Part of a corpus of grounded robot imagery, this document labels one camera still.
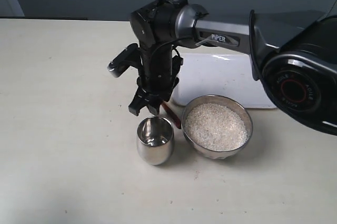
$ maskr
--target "stainless steel cup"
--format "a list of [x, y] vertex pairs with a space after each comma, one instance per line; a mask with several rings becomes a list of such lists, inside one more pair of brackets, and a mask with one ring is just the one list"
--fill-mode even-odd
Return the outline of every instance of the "stainless steel cup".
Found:
[[159, 116], [144, 119], [137, 129], [137, 151], [148, 164], [166, 162], [174, 150], [174, 129], [171, 123]]

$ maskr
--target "red ring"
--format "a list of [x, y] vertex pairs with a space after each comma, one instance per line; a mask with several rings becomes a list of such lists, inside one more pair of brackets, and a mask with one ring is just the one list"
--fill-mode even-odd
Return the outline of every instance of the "red ring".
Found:
[[[290, 99], [290, 98], [288, 97], [288, 95], [284, 94], [284, 91], [283, 91], [283, 85], [284, 85], [285, 83], [287, 83], [287, 82], [295, 82], [296, 84], [298, 84], [298, 85], [302, 88], [302, 90], [304, 91], [304, 97], [303, 97], [301, 100], [293, 100], [293, 99]], [[282, 82], [282, 84], [281, 84], [281, 92], [282, 92], [283, 96], [284, 96], [286, 99], [288, 99], [289, 101], [294, 102], [294, 103], [301, 103], [301, 102], [305, 101], [305, 99], [306, 99], [306, 89], [305, 89], [305, 87], [302, 85], [301, 82], [299, 82], [299, 81], [297, 81], [297, 80], [295, 80], [295, 79], [286, 79], [284, 82]]]

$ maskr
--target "stainless steel bowl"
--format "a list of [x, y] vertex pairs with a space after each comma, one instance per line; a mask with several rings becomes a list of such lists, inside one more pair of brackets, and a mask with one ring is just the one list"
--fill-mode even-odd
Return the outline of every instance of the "stainless steel bowl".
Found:
[[[241, 147], [234, 149], [234, 150], [230, 150], [230, 151], [215, 151], [215, 150], [206, 149], [196, 144], [193, 141], [193, 139], [186, 133], [185, 122], [191, 110], [201, 104], [207, 104], [207, 103], [215, 103], [219, 105], [224, 105], [227, 108], [234, 111], [235, 113], [237, 113], [239, 117], [243, 120], [245, 128], [247, 130], [247, 141]], [[184, 108], [181, 123], [182, 123], [183, 134], [186, 140], [193, 146], [193, 148], [197, 152], [211, 159], [225, 159], [226, 157], [235, 155], [247, 145], [253, 133], [253, 122], [252, 122], [250, 115], [246, 111], [246, 109], [243, 106], [241, 106], [238, 102], [230, 98], [220, 96], [220, 95], [205, 95], [205, 96], [198, 97], [192, 100], [191, 102], [189, 102]]]
[[137, 129], [137, 151], [150, 165], [166, 162], [174, 150], [174, 129], [165, 118], [153, 116], [144, 119]]

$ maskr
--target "table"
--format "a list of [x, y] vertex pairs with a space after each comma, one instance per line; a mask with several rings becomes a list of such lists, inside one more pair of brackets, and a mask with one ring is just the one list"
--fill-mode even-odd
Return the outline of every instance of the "table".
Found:
[[337, 139], [279, 110], [250, 110], [253, 137], [231, 159], [176, 131], [166, 165], [143, 162], [135, 129], [150, 114], [127, 111], [137, 72], [106, 70], [132, 42], [125, 22], [0, 19], [0, 223], [335, 223]]

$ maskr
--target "bowl rim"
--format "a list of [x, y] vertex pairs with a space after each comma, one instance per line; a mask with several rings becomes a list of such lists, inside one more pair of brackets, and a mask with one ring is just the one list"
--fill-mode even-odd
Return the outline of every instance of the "bowl rim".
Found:
[[[252, 127], [252, 130], [251, 130], [251, 133], [250, 135], [247, 137], [247, 140], [245, 141], [245, 143], [241, 146], [239, 146], [238, 148], [236, 149], [231, 149], [231, 150], [225, 150], [225, 151], [219, 151], [219, 150], [212, 150], [212, 149], [207, 149], [203, 146], [201, 146], [200, 144], [197, 144], [189, 135], [188, 133], [186, 132], [185, 130], [185, 120], [183, 120], [183, 118], [185, 117], [185, 114], [186, 114], [186, 108], [192, 103], [194, 102], [195, 100], [198, 100], [198, 99], [201, 99], [201, 98], [205, 98], [205, 97], [218, 97], [218, 98], [223, 98], [223, 99], [227, 99], [231, 102], [234, 102], [236, 103], [240, 108], [243, 109], [243, 111], [248, 115], [248, 118], [249, 118], [249, 121], [250, 121], [250, 124], [251, 124], [251, 127]], [[183, 110], [183, 113], [182, 113], [182, 116], [181, 116], [182, 120], [181, 120], [181, 130], [183, 132], [183, 134], [189, 139], [189, 141], [191, 141], [193, 144], [199, 146], [200, 148], [204, 149], [204, 150], [207, 150], [207, 151], [210, 151], [210, 152], [213, 152], [213, 153], [217, 153], [217, 154], [220, 154], [220, 153], [230, 153], [230, 152], [233, 152], [233, 151], [237, 151], [237, 150], [240, 150], [242, 149], [245, 145], [248, 144], [248, 142], [250, 141], [250, 139], [252, 138], [252, 135], [253, 135], [253, 120], [252, 120], [252, 117], [251, 115], [248, 113], [247, 109], [245, 109], [239, 102], [237, 102], [236, 100], [232, 99], [232, 98], [228, 98], [226, 96], [222, 96], [222, 95], [216, 95], [216, 94], [209, 94], [209, 95], [203, 95], [203, 96], [199, 96], [199, 97], [196, 97], [194, 99], [192, 99], [185, 107], [184, 107], [184, 110]]]
[[[139, 136], [139, 134], [138, 134], [138, 133], [139, 133], [139, 130], [141, 129], [141, 125], [142, 125], [145, 121], [147, 121], [147, 120], [149, 120], [149, 119], [152, 119], [152, 118], [164, 120], [164, 121], [166, 121], [166, 122], [170, 125], [170, 128], [171, 128], [171, 130], [172, 130], [172, 134], [171, 134], [171, 137], [169, 138], [169, 140], [167, 140], [166, 143], [160, 144], [160, 145], [151, 146], [151, 145], [148, 145], [148, 144], [146, 144], [144, 141], [141, 140], [141, 138], [140, 138], [140, 136]], [[153, 116], [148, 116], [148, 117], [144, 118], [144, 119], [138, 124], [137, 130], [136, 130], [136, 134], [137, 134], [137, 140], [138, 140], [142, 145], [144, 145], [144, 146], [146, 146], [146, 147], [149, 147], [149, 148], [156, 148], [156, 147], [164, 146], [164, 145], [168, 144], [170, 141], [174, 140], [174, 127], [173, 127], [172, 123], [170, 122], [170, 120], [166, 119], [165, 117], [159, 116], [159, 115], [153, 115]]]

